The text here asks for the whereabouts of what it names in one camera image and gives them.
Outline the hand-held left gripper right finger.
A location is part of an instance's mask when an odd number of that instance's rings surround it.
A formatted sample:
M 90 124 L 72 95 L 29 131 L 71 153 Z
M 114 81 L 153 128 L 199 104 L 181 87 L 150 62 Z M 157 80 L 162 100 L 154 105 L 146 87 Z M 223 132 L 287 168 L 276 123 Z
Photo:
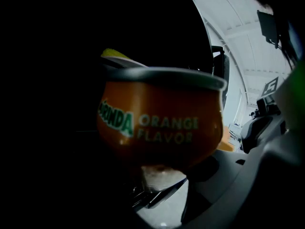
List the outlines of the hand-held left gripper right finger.
M 187 229 L 302 229 L 305 226 L 305 127 L 252 149 L 217 151 L 187 173 Z

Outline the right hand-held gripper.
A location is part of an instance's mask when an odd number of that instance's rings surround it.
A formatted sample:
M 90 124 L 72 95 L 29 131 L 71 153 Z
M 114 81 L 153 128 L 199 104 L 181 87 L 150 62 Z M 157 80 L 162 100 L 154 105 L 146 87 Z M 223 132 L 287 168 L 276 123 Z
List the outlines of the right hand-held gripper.
M 264 85 L 256 101 L 257 108 L 251 112 L 252 119 L 243 125 L 241 141 L 246 154 L 286 132 L 285 120 L 274 100 L 274 93 L 283 81 L 283 77 L 278 76 Z

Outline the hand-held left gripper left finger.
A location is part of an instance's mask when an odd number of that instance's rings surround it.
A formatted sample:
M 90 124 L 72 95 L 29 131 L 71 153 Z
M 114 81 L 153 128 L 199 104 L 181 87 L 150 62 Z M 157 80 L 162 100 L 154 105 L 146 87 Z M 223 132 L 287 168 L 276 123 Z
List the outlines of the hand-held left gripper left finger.
M 187 181 L 181 171 L 165 166 L 142 166 L 128 176 L 132 209 L 152 209 L 177 192 Z

